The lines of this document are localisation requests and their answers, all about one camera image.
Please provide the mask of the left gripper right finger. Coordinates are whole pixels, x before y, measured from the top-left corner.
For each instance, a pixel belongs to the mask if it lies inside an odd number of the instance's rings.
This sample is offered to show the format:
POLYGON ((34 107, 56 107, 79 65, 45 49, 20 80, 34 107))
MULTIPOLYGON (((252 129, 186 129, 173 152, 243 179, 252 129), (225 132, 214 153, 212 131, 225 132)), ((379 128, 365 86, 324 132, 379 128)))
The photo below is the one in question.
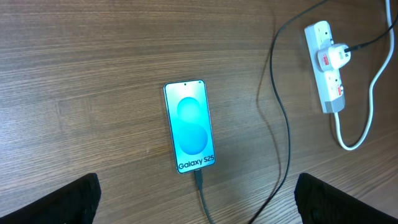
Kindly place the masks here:
POLYGON ((326 182, 301 173, 294 191, 303 223, 388 223, 397 219, 344 193, 326 182))

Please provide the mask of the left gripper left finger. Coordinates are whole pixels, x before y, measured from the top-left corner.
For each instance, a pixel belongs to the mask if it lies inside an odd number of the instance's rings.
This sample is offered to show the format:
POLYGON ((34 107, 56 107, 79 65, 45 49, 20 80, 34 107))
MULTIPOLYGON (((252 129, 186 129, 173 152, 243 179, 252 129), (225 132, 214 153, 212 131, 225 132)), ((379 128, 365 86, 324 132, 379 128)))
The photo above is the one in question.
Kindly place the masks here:
POLYGON ((89 173, 1 217, 1 223, 92 224, 101 198, 98 176, 89 173))

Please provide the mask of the Galaxy S25 smartphone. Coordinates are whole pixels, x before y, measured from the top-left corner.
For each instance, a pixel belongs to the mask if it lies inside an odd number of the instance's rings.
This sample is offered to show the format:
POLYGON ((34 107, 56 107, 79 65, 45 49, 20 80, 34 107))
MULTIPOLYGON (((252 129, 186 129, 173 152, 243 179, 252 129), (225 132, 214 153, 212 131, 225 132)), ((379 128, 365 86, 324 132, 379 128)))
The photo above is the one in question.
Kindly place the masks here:
POLYGON ((213 165, 216 154, 205 82, 167 83, 164 96, 177 172, 213 165))

